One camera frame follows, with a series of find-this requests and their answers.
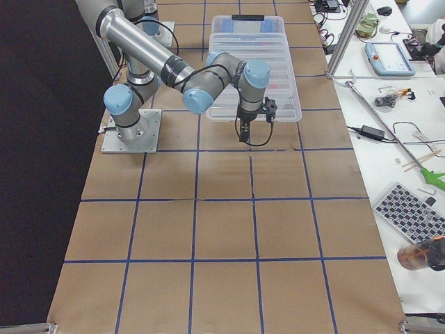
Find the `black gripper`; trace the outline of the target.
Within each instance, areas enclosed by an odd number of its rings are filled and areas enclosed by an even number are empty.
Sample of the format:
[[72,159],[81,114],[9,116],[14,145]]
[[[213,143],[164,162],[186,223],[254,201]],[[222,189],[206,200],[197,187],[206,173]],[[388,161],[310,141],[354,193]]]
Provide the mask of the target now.
[[236,117],[240,120],[240,125],[236,128],[239,141],[248,143],[250,138],[250,123],[256,118],[256,113],[239,107]]

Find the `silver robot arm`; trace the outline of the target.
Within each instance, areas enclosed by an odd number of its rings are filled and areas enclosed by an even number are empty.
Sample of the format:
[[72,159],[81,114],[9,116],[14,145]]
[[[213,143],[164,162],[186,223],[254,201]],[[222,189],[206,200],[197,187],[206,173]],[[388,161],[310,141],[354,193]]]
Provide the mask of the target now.
[[159,19],[158,6],[155,0],[121,0],[118,3],[125,17],[131,22],[140,19]]
[[250,124],[264,115],[272,125],[277,106],[266,97],[270,68],[261,60],[243,61],[224,51],[209,54],[206,65],[194,69],[145,32],[143,22],[158,24],[157,7],[151,1],[78,1],[79,12],[89,29],[102,40],[117,45],[125,55],[134,58],[162,82],[179,91],[184,106],[196,114],[204,113],[216,98],[231,85],[238,92],[235,116],[236,134],[240,142],[250,142]]

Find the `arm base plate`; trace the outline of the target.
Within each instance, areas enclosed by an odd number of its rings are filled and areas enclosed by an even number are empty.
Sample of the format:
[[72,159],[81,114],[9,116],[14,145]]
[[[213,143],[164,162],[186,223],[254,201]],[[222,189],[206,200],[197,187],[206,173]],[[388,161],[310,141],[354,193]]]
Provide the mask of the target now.
[[161,43],[164,47],[170,48],[173,45],[173,32],[175,29],[175,22],[157,22],[158,31],[152,37]]
[[163,111],[161,109],[139,109],[138,123],[129,128],[118,127],[109,117],[104,132],[102,152],[104,154],[154,154],[158,148],[159,132]]

